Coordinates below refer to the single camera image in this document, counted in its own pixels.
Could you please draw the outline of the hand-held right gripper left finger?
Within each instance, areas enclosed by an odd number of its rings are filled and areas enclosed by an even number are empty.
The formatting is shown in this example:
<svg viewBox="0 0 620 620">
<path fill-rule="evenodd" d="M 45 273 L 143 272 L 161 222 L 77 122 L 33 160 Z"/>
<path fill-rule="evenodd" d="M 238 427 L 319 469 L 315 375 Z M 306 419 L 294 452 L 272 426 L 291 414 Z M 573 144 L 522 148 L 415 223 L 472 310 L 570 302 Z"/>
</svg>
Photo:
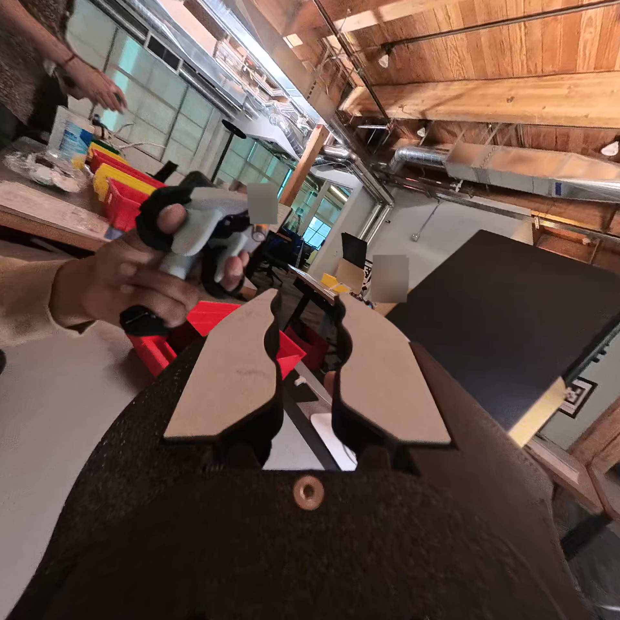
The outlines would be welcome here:
<svg viewBox="0 0 620 620">
<path fill-rule="evenodd" d="M 245 303 L 206 337 L 169 420 L 164 439 L 223 439 L 248 432 L 271 442 L 282 428 L 282 372 L 276 289 Z"/>
</svg>

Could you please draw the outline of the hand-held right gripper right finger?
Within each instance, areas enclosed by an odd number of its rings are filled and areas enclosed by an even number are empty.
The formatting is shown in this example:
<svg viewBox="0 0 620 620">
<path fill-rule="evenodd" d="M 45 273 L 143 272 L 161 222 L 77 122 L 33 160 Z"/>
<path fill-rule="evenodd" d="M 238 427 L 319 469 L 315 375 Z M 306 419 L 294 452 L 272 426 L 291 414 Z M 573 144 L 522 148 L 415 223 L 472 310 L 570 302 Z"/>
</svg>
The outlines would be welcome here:
<svg viewBox="0 0 620 620">
<path fill-rule="evenodd" d="M 408 338 L 349 294 L 336 299 L 342 366 L 332 394 L 332 426 L 353 422 L 405 445 L 447 446 L 450 433 Z"/>
</svg>

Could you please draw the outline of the red plastic bin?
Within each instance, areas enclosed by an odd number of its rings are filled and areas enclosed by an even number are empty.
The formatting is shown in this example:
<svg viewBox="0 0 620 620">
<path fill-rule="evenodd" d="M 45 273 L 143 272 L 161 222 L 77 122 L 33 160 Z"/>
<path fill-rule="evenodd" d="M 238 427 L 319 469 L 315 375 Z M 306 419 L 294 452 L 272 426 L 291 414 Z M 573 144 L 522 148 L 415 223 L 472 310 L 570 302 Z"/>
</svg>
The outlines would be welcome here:
<svg viewBox="0 0 620 620">
<path fill-rule="evenodd" d="M 151 375 L 157 377 L 178 354 L 199 337 L 207 336 L 226 316 L 239 307 L 237 304 L 200 301 L 189 313 L 186 322 L 168 336 L 128 336 L 128 339 Z M 283 378 L 288 376 L 305 355 L 306 352 L 300 346 L 284 332 L 280 332 L 280 346 L 276 360 Z"/>
</svg>

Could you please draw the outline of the person's left hand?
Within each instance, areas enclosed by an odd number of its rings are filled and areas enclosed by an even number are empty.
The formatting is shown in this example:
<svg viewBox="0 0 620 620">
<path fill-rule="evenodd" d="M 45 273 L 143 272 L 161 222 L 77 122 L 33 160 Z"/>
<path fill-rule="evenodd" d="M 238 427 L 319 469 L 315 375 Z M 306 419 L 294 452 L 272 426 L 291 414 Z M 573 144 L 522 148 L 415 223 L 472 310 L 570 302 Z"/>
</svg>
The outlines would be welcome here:
<svg viewBox="0 0 620 620">
<path fill-rule="evenodd" d="M 51 287 L 51 317 L 66 329 L 95 321 L 118 327 L 123 311 L 143 306 L 178 327 L 206 291 L 197 275 L 185 281 L 161 272 L 163 257 L 132 229 L 91 257 L 65 262 Z"/>
</svg>

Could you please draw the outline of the red storage tub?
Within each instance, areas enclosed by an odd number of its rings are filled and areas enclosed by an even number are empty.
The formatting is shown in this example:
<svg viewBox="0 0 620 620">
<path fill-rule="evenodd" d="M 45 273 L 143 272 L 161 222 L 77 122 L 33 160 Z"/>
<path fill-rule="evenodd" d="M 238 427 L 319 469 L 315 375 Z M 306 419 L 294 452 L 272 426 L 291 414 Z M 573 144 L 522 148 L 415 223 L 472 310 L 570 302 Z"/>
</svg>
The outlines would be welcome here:
<svg viewBox="0 0 620 620">
<path fill-rule="evenodd" d="M 301 361 L 311 371 L 321 369 L 330 344 L 303 321 L 293 321 L 284 334 L 304 353 Z"/>
</svg>

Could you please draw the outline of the black floor lamp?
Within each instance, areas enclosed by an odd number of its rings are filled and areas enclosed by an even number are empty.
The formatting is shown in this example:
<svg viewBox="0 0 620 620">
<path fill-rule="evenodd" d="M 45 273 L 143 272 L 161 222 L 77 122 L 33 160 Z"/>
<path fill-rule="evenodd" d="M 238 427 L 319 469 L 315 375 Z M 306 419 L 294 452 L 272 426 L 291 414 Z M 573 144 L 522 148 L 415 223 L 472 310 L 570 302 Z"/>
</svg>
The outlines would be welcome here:
<svg viewBox="0 0 620 620">
<path fill-rule="evenodd" d="M 219 170 L 220 170 L 220 168 L 222 166 L 222 163 L 223 163 L 223 161 L 224 161 L 224 159 L 225 159 L 225 157 L 227 155 L 227 152 L 228 152 L 228 150 L 230 148 L 230 145 L 231 145 L 233 139 L 235 137 L 237 137 L 237 138 L 239 138 L 241 140 L 245 140 L 247 138 L 247 135 L 240 128 L 238 128 L 234 123 L 230 122 L 229 120 L 224 119 L 224 120 L 221 121 L 221 124 L 225 128 L 225 130 L 228 132 L 229 135 L 228 135 L 228 138 L 227 138 L 226 143 L 224 145 L 224 148 L 223 148 L 223 150 L 222 150 L 222 152 L 220 154 L 220 158 L 219 158 L 219 160 L 218 160 L 218 162 L 217 162 L 217 164 L 216 164 L 216 166 L 215 166 L 215 168 L 213 170 L 213 173 L 212 173 L 212 176 L 211 176 L 211 179 L 210 179 L 210 182 L 212 183 L 212 185 L 215 184 L 215 180 L 216 180 L 217 174 L 218 174 L 218 172 L 219 172 Z"/>
</svg>

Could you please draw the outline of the yellow plastic crate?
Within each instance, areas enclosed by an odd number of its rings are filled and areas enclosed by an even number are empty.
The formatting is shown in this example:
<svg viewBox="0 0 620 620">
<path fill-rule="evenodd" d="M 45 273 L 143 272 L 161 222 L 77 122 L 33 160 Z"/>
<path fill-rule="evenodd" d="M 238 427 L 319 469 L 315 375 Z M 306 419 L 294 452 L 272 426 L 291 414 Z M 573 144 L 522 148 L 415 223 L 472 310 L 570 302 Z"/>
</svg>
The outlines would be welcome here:
<svg viewBox="0 0 620 620">
<path fill-rule="evenodd" d="M 119 181 L 132 189 L 140 190 L 142 181 L 110 164 L 101 164 L 92 178 L 92 186 L 99 202 L 104 202 L 109 180 Z"/>
</svg>

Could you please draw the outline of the black board with wood edge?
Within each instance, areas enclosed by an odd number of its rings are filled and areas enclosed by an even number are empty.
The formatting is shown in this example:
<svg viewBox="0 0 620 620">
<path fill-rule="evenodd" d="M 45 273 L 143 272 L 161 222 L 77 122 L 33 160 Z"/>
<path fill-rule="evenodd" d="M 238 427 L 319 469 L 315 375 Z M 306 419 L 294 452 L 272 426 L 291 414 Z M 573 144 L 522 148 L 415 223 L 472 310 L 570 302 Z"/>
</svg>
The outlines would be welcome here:
<svg viewBox="0 0 620 620">
<path fill-rule="evenodd" d="M 619 275 L 480 230 L 386 318 L 522 447 L 619 332 Z"/>
</svg>

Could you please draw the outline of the wooden desk with black legs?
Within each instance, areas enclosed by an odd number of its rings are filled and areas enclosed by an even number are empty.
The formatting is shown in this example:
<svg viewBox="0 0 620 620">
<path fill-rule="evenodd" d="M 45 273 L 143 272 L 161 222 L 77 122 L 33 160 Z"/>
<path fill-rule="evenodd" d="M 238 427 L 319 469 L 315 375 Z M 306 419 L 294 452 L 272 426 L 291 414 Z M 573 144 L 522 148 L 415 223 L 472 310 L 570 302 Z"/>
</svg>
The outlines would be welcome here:
<svg viewBox="0 0 620 620">
<path fill-rule="evenodd" d="M 336 295 L 328 287 L 306 272 L 292 267 L 291 265 L 289 268 L 296 276 L 293 285 L 301 292 L 301 299 L 290 315 L 290 318 L 287 320 L 285 328 L 289 327 L 293 322 L 300 321 L 308 304 L 313 304 L 323 313 L 323 318 L 321 319 L 317 333 L 322 338 L 327 339 L 330 332 L 330 325 L 332 325 L 336 316 Z"/>
</svg>

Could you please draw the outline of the cardboard box with black flap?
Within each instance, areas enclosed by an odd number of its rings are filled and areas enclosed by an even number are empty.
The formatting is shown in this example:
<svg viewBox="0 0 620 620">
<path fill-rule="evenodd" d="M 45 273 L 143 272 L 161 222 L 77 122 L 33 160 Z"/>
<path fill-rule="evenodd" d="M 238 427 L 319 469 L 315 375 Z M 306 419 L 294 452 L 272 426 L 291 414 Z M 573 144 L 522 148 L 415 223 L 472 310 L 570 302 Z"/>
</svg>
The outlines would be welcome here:
<svg viewBox="0 0 620 620">
<path fill-rule="evenodd" d="M 338 260 L 336 278 L 338 283 L 359 295 L 366 277 L 367 242 L 347 232 L 342 232 L 341 238 L 343 256 Z"/>
</svg>

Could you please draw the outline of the white wipes tub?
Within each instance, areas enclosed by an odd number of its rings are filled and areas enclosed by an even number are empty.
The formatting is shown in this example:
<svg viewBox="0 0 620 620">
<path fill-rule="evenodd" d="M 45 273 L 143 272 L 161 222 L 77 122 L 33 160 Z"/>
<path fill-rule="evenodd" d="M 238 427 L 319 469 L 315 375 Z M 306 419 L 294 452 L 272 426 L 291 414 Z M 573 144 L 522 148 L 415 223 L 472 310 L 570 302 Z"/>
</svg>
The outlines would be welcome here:
<svg viewBox="0 0 620 620">
<path fill-rule="evenodd" d="M 94 130 L 90 120 L 73 113 L 65 106 L 58 106 L 46 151 L 73 167 L 83 167 Z"/>
</svg>

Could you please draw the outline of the clear plastic bag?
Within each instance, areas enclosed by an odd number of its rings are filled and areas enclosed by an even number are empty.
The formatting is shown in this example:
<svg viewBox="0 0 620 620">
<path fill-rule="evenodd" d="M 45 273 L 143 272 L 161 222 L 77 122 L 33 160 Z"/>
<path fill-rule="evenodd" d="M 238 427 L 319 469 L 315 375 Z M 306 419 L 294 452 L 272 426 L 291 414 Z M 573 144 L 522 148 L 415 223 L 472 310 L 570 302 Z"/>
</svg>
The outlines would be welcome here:
<svg viewBox="0 0 620 620">
<path fill-rule="evenodd" d="M 92 175 L 82 159 L 66 158 L 57 151 L 10 151 L 1 160 L 12 172 L 65 193 L 79 193 L 92 185 Z"/>
</svg>

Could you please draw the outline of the small framed marker sign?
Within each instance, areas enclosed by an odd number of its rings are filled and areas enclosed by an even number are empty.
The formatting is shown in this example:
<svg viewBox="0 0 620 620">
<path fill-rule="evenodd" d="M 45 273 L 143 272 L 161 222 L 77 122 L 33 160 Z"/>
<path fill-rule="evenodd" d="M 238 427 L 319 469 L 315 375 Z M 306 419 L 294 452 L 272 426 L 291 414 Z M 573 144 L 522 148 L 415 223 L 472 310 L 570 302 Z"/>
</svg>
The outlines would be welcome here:
<svg viewBox="0 0 620 620">
<path fill-rule="evenodd" d="M 575 419 L 597 387 L 598 383 L 594 381 L 584 377 L 575 378 L 567 387 L 564 399 L 556 413 Z"/>
</svg>

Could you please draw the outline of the wooden post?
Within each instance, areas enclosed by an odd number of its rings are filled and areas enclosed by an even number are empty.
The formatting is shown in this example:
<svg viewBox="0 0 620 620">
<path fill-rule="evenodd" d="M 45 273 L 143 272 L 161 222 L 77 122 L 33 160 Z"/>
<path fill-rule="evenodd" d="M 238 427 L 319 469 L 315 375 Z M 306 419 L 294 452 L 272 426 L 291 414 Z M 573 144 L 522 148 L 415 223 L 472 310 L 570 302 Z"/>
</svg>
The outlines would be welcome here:
<svg viewBox="0 0 620 620">
<path fill-rule="evenodd" d="M 294 199 L 299 193 L 299 190 L 303 186 L 303 182 L 311 171 L 315 160 L 320 155 L 320 152 L 330 135 L 329 128 L 323 124 L 318 124 L 306 143 L 305 150 L 299 158 L 298 164 L 292 171 L 286 184 L 283 187 L 282 193 L 278 198 L 278 203 L 287 207 L 291 207 Z"/>
</svg>

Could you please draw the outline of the silver air duct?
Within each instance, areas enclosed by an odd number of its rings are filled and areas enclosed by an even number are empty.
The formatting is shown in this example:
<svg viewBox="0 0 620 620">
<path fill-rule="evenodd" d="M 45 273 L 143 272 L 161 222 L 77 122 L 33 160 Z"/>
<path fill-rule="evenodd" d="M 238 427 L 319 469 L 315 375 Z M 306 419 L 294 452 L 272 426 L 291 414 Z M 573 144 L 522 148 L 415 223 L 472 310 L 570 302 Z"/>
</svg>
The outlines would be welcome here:
<svg viewBox="0 0 620 620">
<path fill-rule="evenodd" d="M 574 152 L 471 143 L 449 151 L 406 145 L 395 151 L 389 169 L 395 174 L 405 164 L 438 167 L 459 181 L 550 198 L 619 203 L 619 164 Z"/>
</svg>

